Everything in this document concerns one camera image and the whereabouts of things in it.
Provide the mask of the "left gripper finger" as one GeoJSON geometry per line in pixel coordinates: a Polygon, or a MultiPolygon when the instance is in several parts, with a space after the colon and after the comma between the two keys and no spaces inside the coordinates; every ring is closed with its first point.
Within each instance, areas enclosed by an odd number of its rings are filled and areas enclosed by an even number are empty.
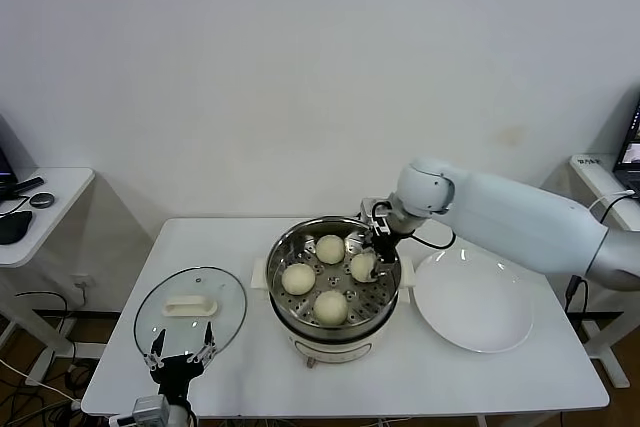
{"type": "Polygon", "coordinates": [[[188,357],[188,361],[190,363],[208,365],[216,355],[216,352],[217,347],[215,344],[212,325],[208,322],[205,329],[203,346],[197,352],[191,354],[188,357]]]}
{"type": "Polygon", "coordinates": [[[156,370],[157,368],[161,368],[163,366],[162,351],[164,347],[165,335],[166,330],[160,330],[156,338],[151,343],[150,351],[144,355],[145,363],[150,370],[156,370]]]}

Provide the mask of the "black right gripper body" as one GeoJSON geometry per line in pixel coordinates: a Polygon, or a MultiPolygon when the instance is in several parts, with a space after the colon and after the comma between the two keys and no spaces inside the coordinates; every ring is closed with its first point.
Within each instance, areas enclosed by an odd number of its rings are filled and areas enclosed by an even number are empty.
{"type": "Polygon", "coordinates": [[[396,246],[399,243],[399,237],[395,233],[379,233],[371,230],[368,234],[368,243],[382,263],[396,262],[396,246]]]}

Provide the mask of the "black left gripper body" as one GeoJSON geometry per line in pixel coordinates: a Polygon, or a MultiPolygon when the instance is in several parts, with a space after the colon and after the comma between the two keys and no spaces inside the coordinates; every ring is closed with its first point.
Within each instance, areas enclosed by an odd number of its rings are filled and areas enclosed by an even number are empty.
{"type": "Polygon", "coordinates": [[[203,372],[203,363],[186,354],[167,357],[150,368],[158,393],[167,400],[186,400],[190,382],[203,372]]]}

